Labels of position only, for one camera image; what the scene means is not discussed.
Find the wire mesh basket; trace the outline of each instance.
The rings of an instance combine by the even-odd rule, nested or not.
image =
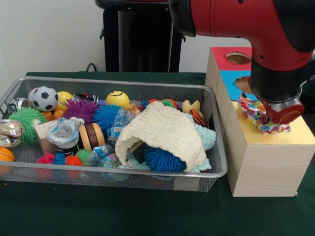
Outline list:
[[[93,93],[100,99],[105,99],[114,90],[121,90],[137,105],[153,98],[172,98],[179,103],[187,99],[199,100],[205,121],[217,133],[215,146],[206,152],[212,169],[202,173],[186,173],[37,164],[36,160],[43,156],[39,145],[18,145],[11,148],[15,162],[0,161],[0,180],[208,192],[217,178],[226,174],[227,164],[216,100],[213,91],[208,87],[25,77],[15,81],[1,98],[2,118],[8,117],[7,104],[10,100],[27,97],[33,88],[40,86],[68,91],[71,94]]]

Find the green tablecloth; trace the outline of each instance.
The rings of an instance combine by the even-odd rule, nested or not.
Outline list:
[[[202,84],[205,78],[101,72],[28,75],[186,84]],[[314,235],[314,179],[310,166],[294,198],[233,198],[226,177],[209,193],[2,181],[0,236]]]

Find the cream knitted cloth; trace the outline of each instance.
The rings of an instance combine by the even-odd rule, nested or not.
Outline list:
[[[126,166],[128,148],[144,141],[154,148],[161,148],[186,162],[186,172],[202,165],[206,153],[193,123],[180,111],[153,102],[131,121],[120,133],[115,152]]]

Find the soccer ball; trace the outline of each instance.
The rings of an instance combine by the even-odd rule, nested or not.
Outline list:
[[[47,112],[57,106],[58,94],[53,88],[42,86],[33,89],[29,93],[28,99],[34,108]]]

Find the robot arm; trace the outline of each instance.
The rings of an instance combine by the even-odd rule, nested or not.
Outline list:
[[[169,0],[188,36],[245,38],[252,44],[251,88],[274,123],[304,111],[301,85],[315,74],[315,0]]]

